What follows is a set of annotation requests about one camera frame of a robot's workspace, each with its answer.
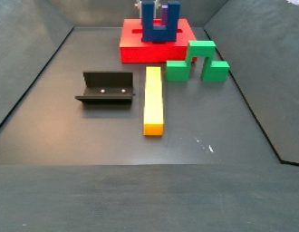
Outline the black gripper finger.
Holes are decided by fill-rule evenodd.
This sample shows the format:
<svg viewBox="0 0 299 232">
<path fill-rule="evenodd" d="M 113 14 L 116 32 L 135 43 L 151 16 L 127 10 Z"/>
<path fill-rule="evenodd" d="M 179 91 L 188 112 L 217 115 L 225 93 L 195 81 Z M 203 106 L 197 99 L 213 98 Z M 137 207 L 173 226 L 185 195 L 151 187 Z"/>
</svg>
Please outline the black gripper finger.
<svg viewBox="0 0 299 232">
<path fill-rule="evenodd" d="M 161 0 L 153 0 L 155 8 L 159 9 L 161 6 Z"/>
</svg>

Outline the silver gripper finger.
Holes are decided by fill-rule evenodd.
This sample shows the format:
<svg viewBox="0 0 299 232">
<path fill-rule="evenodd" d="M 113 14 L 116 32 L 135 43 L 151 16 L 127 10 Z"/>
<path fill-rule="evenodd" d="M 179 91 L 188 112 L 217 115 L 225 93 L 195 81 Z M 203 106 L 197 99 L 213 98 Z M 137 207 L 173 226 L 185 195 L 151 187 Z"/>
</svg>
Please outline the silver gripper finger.
<svg viewBox="0 0 299 232">
<path fill-rule="evenodd" d="M 136 7 L 137 9 L 141 8 L 141 3 L 143 3 L 141 0 L 136 0 L 135 7 Z"/>
</svg>

